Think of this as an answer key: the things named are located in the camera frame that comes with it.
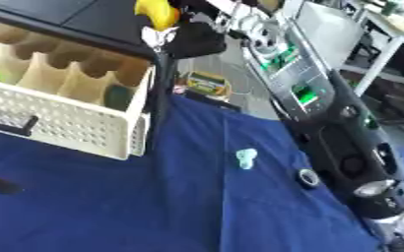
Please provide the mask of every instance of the wire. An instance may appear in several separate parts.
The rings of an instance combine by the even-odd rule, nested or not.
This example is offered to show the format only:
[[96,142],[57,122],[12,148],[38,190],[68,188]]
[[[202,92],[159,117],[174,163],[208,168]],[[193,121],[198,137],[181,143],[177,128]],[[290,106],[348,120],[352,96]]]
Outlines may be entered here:
[[[221,73],[224,73],[224,71],[223,71],[223,63],[221,64]],[[243,72],[245,72],[245,76],[246,76],[246,89],[248,90],[247,92],[243,92],[243,93],[241,93],[241,92],[235,92],[234,91],[234,89],[233,89],[233,86],[234,85],[232,85],[232,94],[233,95],[252,95],[252,92],[254,91],[254,87],[252,87],[251,86],[251,84],[250,84],[250,82],[249,82],[249,76],[247,75],[248,73],[247,73],[247,69],[245,69],[245,68],[240,68],[240,67],[238,67],[237,65],[235,65],[235,64],[231,64],[231,65],[229,65],[230,67],[232,67],[233,69],[236,69],[236,71],[238,71],[238,72],[240,72],[241,74],[243,74]]]

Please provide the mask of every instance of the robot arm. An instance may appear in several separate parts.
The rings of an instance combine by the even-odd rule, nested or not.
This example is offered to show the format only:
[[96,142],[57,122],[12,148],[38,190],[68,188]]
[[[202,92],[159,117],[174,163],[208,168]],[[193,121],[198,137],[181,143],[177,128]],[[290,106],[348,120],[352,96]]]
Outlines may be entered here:
[[295,21],[241,2],[207,2],[219,10],[215,30],[240,37],[247,68],[270,91],[313,169],[384,244],[403,244],[404,160],[360,98]]

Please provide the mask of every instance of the basket handle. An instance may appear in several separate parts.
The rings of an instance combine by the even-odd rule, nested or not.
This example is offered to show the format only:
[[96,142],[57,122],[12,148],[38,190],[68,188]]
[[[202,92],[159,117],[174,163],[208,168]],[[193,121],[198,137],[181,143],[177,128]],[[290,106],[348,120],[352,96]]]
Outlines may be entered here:
[[24,136],[24,137],[29,137],[32,135],[32,128],[34,127],[34,125],[36,124],[37,121],[38,121],[38,117],[35,115],[32,115],[29,118],[28,122],[22,128],[0,123],[0,131],[12,133],[12,134],[16,134],[16,135],[20,135],[20,136]]

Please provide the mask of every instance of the blue tablecloth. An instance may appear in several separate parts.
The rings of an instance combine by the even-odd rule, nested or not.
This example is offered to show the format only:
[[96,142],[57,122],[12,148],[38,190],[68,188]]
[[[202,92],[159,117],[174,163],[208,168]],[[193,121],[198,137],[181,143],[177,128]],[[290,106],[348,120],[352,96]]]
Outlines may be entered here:
[[[118,161],[0,134],[0,252],[373,251],[279,122],[174,96],[157,150]],[[258,150],[251,170],[235,152]]]

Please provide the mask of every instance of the black tray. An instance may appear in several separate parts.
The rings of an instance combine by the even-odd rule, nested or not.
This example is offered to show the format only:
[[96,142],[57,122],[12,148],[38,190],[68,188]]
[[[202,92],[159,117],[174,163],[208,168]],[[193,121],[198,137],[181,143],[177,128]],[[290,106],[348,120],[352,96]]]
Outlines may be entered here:
[[91,46],[153,59],[141,40],[148,19],[135,0],[0,0],[0,22]]

